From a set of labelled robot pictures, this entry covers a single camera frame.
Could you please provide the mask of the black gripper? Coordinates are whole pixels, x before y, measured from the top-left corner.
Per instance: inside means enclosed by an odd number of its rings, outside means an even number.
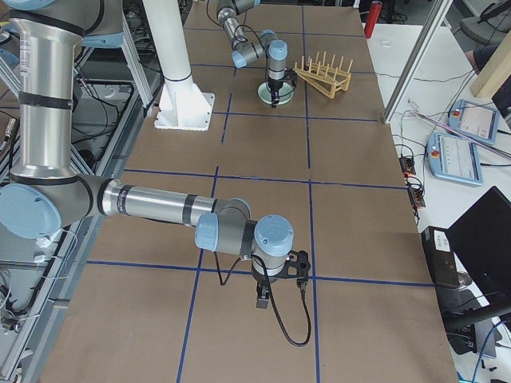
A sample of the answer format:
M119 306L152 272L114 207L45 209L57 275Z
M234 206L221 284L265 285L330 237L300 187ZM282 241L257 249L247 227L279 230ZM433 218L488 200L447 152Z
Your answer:
M310 263L306 251L289 251L283 262L271 269L270 257L252 255L252 276L257 281L256 308L267 309L269 304L269 286L279 279L294 279L301 294L307 291Z
M297 86L297 74L293 69L285 69L280 79L268 78L267 91L272 108L287 103L292 99Z

